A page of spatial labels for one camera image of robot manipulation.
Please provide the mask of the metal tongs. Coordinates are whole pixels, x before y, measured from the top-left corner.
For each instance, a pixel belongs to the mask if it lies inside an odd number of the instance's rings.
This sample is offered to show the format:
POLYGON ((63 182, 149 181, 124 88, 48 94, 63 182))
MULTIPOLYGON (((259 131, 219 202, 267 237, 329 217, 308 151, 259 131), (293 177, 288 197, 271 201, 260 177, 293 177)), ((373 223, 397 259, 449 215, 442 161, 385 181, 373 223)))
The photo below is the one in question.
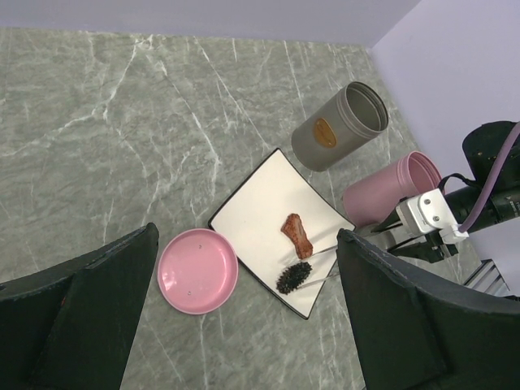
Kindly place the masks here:
POLYGON ((334 277, 335 274, 331 274, 331 270, 334 267, 334 263, 336 262, 337 249, 338 245, 333 245, 332 247, 323 249, 322 251, 313 254, 311 257, 303 261, 298 261, 308 262, 313 267, 313 270, 303 285, 294 291, 302 290, 303 288, 308 288, 316 284, 321 284, 331 277, 334 277))

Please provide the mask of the brown meat piece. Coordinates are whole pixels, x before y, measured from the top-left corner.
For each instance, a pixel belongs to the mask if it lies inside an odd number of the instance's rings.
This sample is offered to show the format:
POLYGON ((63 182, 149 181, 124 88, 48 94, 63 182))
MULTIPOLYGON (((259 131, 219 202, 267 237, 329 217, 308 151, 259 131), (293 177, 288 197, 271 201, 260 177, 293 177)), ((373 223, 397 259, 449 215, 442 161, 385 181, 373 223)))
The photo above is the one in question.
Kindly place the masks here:
POLYGON ((300 260, 305 260, 313 254, 314 246, 307 237, 299 214, 290 214, 280 231, 292 242, 300 260))

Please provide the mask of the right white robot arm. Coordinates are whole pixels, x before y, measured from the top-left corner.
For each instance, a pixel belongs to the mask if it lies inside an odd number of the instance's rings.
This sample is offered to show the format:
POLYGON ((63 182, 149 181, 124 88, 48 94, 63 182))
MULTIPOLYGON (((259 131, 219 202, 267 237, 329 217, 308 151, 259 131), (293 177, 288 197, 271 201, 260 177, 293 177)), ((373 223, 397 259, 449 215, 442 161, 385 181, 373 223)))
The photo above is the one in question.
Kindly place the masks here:
POLYGON ((473 179, 459 173, 405 197, 372 233, 404 227, 411 237, 387 248, 397 257, 436 263, 458 254, 473 232, 519 217, 519 123, 481 125, 462 142, 473 179))

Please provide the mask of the black sea cucumber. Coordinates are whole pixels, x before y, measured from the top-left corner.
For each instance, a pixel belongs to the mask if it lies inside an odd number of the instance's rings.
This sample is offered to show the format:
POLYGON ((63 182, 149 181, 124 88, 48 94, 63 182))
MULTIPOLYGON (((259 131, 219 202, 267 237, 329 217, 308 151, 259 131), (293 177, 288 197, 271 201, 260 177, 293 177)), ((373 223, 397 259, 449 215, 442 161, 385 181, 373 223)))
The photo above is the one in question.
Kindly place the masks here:
POLYGON ((298 262, 286 268, 276 282, 279 293, 287 295, 298 289, 310 276, 313 267, 308 262, 298 262))

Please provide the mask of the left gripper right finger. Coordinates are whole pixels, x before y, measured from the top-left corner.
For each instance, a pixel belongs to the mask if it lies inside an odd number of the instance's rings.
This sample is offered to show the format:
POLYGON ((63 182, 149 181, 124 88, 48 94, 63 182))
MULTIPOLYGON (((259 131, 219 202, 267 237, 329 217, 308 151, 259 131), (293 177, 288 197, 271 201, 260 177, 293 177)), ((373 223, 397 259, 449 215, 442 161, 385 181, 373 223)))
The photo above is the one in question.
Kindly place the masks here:
POLYGON ((519 302, 469 289, 354 232, 337 262, 368 389, 517 389, 519 302))

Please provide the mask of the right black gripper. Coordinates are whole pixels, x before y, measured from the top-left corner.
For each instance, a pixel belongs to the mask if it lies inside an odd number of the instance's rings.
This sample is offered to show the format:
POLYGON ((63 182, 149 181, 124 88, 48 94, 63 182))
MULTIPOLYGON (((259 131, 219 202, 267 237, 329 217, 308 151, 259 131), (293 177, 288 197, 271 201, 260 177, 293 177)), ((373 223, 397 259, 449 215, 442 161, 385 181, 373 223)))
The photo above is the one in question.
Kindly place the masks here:
MULTIPOLYGON (((371 227, 371 235, 391 235, 395 229, 404 228, 397 212, 393 211, 382 223, 371 227)), ((396 257, 415 258, 429 263, 437 263, 459 254, 454 244, 445 244, 438 232, 427 233, 420 236, 411 233, 411 237, 399 243, 390 244, 387 252, 396 257)))

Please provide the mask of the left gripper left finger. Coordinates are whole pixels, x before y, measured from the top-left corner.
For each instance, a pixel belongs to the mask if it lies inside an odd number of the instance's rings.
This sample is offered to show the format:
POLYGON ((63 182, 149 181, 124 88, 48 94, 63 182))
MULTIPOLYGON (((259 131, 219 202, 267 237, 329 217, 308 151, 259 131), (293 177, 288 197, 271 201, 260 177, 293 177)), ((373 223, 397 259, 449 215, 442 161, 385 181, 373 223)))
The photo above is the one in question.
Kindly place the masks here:
POLYGON ((158 253, 149 223, 1 284, 3 389, 118 389, 158 253))

